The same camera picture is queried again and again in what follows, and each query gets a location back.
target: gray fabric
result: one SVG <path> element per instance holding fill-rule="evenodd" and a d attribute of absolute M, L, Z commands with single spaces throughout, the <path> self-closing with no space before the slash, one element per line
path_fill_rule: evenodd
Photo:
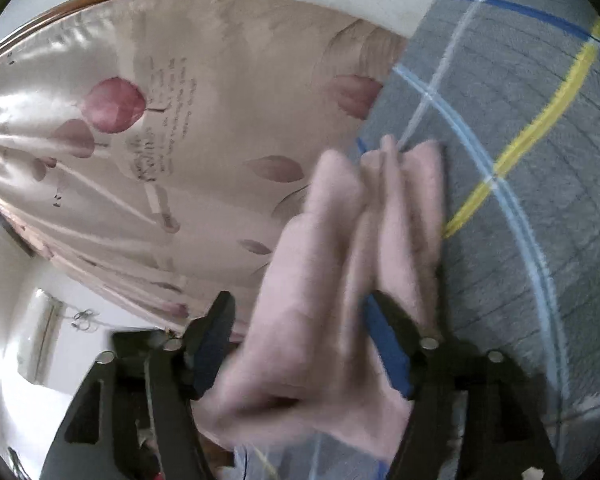
<path fill-rule="evenodd" d="M 509 1 L 585 30 L 596 18 L 586 0 Z M 411 38 L 402 64 L 425 83 L 470 5 L 435 0 Z M 582 45 L 582 39 L 545 22 L 480 4 L 459 38 L 439 94 L 495 159 L 544 109 Z M 420 95 L 392 75 L 360 137 L 369 148 L 377 147 L 383 134 L 400 137 L 419 103 Z M 410 145 L 431 137 L 445 145 L 451 217 L 482 177 L 448 122 L 429 107 Z M 600 53 L 573 103 L 506 180 L 528 217 L 555 285 L 570 387 L 560 416 L 562 469 L 572 479 L 600 451 Z M 493 195 L 446 240 L 443 272 L 449 328 L 481 349 L 510 352 L 531 378 L 531 393 L 545 415 L 544 400 L 555 392 L 546 391 L 543 330 L 520 250 Z M 546 418 L 551 432 L 555 421 Z M 321 437 L 319 445 L 314 469 L 315 440 L 270 452 L 269 459 L 282 480 L 376 477 L 373 459 L 328 437 Z M 270 476 L 259 463 L 257 456 L 250 458 L 250 478 Z M 442 478 L 452 478 L 453 471 L 451 461 Z"/>

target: folded cloth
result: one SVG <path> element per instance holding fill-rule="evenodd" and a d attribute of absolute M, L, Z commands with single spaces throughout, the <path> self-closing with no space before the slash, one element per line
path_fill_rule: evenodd
<path fill-rule="evenodd" d="M 321 431 L 390 461 L 411 403 L 391 388 L 360 305 L 381 290 L 422 336 L 440 337 L 442 222 L 436 142 L 399 153 L 386 136 L 359 168 L 325 152 L 302 213 L 280 237 L 246 338 L 194 406 L 198 429 L 227 447 Z"/>

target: yellow stripe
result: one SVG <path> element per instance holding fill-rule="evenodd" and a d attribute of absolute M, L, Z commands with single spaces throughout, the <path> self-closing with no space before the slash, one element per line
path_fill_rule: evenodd
<path fill-rule="evenodd" d="M 596 19 L 591 29 L 591 35 L 600 40 L 600 18 Z M 518 136 L 500 154 L 493 165 L 493 174 L 495 176 L 506 176 L 518 163 L 520 158 L 554 126 L 580 91 L 584 79 L 591 69 L 591 65 L 596 60 L 599 49 L 600 44 L 591 40 L 582 46 L 566 78 L 557 91 L 555 91 L 549 104 L 536 116 L 531 124 L 520 131 Z M 480 206 L 487 199 L 490 192 L 491 186 L 489 184 L 485 182 L 478 184 L 471 195 L 469 195 L 469 198 L 462 204 L 462 207 L 446 225 L 445 238 L 449 238 L 458 232 L 469 221 L 475 212 L 480 209 Z"/>
<path fill-rule="evenodd" d="M 261 452 L 257 447 L 254 447 L 253 450 L 256 452 L 256 455 L 262 462 L 264 469 L 266 469 L 267 473 L 269 473 L 269 476 L 271 476 L 274 480 L 280 480 L 280 476 L 278 475 L 276 468 L 271 465 L 271 462 L 267 460 L 267 457 L 264 456 L 264 453 Z"/>

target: pink cloth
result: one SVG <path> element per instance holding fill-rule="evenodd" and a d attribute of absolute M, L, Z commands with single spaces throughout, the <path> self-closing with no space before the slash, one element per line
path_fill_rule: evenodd
<path fill-rule="evenodd" d="M 285 227 L 239 350 L 194 406 L 221 445 L 284 444 L 313 431 L 391 460 L 411 412 L 393 390 L 360 316 L 375 288 L 439 337 L 443 222 L 440 149 L 398 153 L 387 136 L 360 168 L 318 162 L 302 214 Z"/>

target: air conditioner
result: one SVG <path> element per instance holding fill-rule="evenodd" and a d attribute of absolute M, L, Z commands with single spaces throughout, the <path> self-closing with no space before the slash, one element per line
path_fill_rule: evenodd
<path fill-rule="evenodd" d="M 50 351 L 58 337 L 64 304 L 37 289 L 27 306 L 18 338 L 18 373 L 32 384 L 42 384 Z"/>

